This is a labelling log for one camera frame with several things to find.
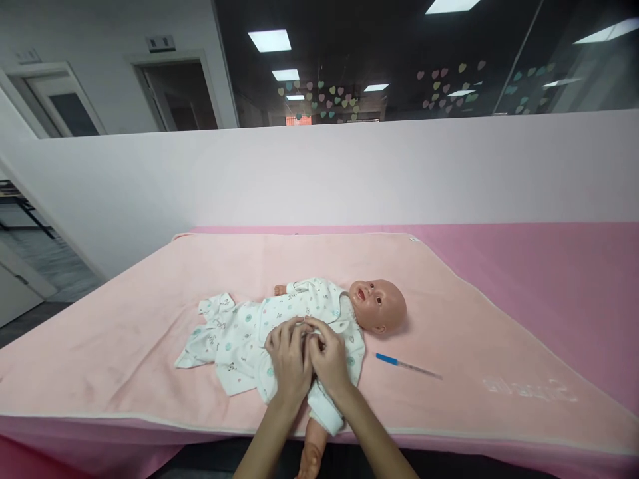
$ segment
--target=doll foot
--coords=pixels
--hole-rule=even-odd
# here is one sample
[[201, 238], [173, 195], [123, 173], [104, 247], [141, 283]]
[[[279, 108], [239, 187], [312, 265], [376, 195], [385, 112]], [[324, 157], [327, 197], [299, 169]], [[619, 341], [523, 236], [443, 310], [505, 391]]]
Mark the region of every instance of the doll foot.
[[320, 473], [321, 452], [314, 444], [305, 444], [297, 479], [316, 479]]

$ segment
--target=ceiling light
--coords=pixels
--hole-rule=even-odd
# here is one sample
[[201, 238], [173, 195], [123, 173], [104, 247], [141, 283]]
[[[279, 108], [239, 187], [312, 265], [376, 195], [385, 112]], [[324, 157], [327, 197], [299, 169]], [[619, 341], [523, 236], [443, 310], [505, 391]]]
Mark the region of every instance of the ceiling light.
[[426, 10], [426, 15], [452, 11], [468, 11], [478, 2], [479, 0], [435, 0], [431, 7]]
[[379, 84], [379, 85], [369, 85], [366, 87], [366, 89], [364, 91], [382, 91], [384, 88], [386, 88], [389, 84]]
[[581, 79], [563, 79], [563, 80], [557, 80], [554, 81], [552, 83], [548, 83], [544, 86], [542, 86], [542, 88], [550, 88], [551, 86], [562, 86], [565, 84], [570, 84], [570, 83], [575, 83], [576, 81], [579, 81]]
[[465, 94], [473, 93], [476, 90], [459, 90], [456, 92], [452, 92], [449, 96], [464, 96]]
[[292, 70], [273, 70], [273, 75], [277, 81], [299, 80], [300, 76], [297, 69]]
[[291, 49], [286, 30], [267, 30], [261, 32], [249, 32], [253, 43], [260, 53], [269, 51], [284, 51]]
[[623, 22], [619, 22], [611, 27], [599, 30], [592, 35], [582, 38], [581, 40], [577, 40], [573, 45], [578, 43], [596, 43], [612, 40], [636, 29], [639, 29], [639, 17], [623, 20]]

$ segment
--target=pink blanket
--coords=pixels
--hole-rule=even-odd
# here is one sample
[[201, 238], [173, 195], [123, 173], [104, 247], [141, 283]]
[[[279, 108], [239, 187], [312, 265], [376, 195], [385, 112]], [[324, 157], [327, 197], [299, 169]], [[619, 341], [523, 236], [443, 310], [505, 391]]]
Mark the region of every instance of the pink blanket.
[[[73, 456], [69, 444], [121, 441], [128, 428], [137, 444], [174, 450], [212, 433], [254, 432], [264, 413], [256, 391], [229, 399], [213, 366], [184, 371], [172, 362], [201, 322], [199, 299], [221, 291], [259, 299], [277, 283], [310, 276], [342, 285], [384, 277], [403, 290], [409, 326], [366, 337], [360, 382], [402, 445], [509, 449], [522, 464], [554, 464], [555, 473], [635, 463], [637, 418], [407, 235], [180, 238], [0, 350], [0, 434], [91, 474], [144, 475], [124, 444], [119, 462], [81, 448]], [[394, 369], [374, 352], [445, 380]], [[61, 421], [65, 437], [47, 441], [42, 425]], [[93, 434], [86, 426], [96, 422], [112, 428]], [[117, 431], [113, 440], [109, 431]]]

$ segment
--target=doll head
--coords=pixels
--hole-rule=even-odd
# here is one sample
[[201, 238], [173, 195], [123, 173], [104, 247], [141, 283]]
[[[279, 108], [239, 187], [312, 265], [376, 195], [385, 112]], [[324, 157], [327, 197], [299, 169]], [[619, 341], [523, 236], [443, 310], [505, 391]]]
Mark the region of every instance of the doll head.
[[406, 300], [397, 286], [385, 279], [356, 281], [348, 291], [357, 324], [376, 334], [393, 331], [406, 319]]

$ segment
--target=baby clothing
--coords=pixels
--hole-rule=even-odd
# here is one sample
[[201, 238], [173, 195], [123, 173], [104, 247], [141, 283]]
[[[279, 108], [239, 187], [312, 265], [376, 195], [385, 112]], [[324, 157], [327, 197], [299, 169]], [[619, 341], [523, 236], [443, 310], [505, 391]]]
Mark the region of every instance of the baby clothing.
[[[257, 388], [268, 404], [277, 392], [271, 357], [264, 345], [272, 329], [295, 316], [312, 316], [327, 323], [346, 344], [351, 382], [357, 386], [365, 345], [346, 290], [322, 278], [290, 283], [283, 296], [261, 303], [235, 304], [228, 293], [200, 302], [206, 320], [188, 338], [175, 362], [190, 368], [215, 362], [222, 387], [229, 396]], [[332, 435], [343, 425], [341, 414], [316, 379], [308, 393], [310, 416]]]

